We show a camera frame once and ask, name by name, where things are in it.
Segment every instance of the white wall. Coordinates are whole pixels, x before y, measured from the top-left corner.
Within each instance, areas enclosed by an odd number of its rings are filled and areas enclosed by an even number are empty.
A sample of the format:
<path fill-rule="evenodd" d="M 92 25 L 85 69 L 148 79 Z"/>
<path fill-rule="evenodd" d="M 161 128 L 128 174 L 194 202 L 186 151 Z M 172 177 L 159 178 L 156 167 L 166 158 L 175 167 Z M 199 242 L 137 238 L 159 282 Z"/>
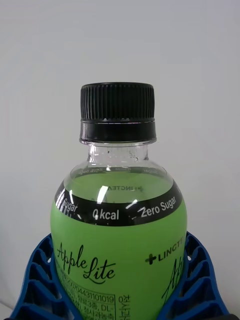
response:
<path fill-rule="evenodd" d="M 101 81 L 154 85 L 151 157 L 240 316 L 239 0 L 0 1 L 0 301 L 16 303 L 53 196 L 86 157 L 80 88 Z"/>

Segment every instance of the blue plastic holder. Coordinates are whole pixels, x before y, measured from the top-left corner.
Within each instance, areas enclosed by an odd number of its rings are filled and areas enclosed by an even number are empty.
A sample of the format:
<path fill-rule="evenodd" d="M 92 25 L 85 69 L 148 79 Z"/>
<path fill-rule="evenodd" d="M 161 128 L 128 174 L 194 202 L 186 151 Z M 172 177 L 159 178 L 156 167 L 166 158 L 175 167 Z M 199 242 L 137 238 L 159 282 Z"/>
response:
<path fill-rule="evenodd" d="M 228 314 L 207 250 L 187 233 L 182 277 L 157 320 L 200 320 Z M 83 320 L 59 282 L 51 235 L 40 242 L 30 257 L 11 319 Z"/>

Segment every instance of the clear plastic neck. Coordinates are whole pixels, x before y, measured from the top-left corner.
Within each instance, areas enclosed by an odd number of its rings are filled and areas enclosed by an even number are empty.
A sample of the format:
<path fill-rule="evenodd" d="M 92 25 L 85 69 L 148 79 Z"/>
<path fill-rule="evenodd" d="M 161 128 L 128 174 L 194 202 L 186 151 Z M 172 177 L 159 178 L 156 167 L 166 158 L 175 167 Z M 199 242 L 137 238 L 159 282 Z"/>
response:
<path fill-rule="evenodd" d="M 148 161 L 148 143 L 98 143 L 88 147 L 91 164 L 122 165 Z"/>

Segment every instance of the bottle cap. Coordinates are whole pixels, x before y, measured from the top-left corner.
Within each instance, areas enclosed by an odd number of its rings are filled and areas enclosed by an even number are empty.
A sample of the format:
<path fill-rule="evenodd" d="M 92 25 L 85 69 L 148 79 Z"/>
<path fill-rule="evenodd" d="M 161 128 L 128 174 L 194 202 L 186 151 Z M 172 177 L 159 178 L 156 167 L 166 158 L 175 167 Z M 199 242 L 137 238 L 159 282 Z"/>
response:
<path fill-rule="evenodd" d="M 82 143 L 156 140 L 154 88 L 136 82 L 103 82 L 81 88 Z"/>

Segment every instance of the green bottle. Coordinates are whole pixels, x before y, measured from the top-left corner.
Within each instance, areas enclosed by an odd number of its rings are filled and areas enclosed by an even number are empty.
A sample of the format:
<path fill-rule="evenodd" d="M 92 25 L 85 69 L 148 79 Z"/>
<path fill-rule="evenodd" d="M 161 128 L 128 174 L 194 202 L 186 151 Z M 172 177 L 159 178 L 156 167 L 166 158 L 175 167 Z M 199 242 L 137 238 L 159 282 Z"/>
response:
<path fill-rule="evenodd" d="M 84 85 L 80 141 L 88 158 L 51 209 L 59 280 L 84 320 L 155 320 L 182 274 L 187 211 L 173 178 L 148 157 L 153 86 Z"/>

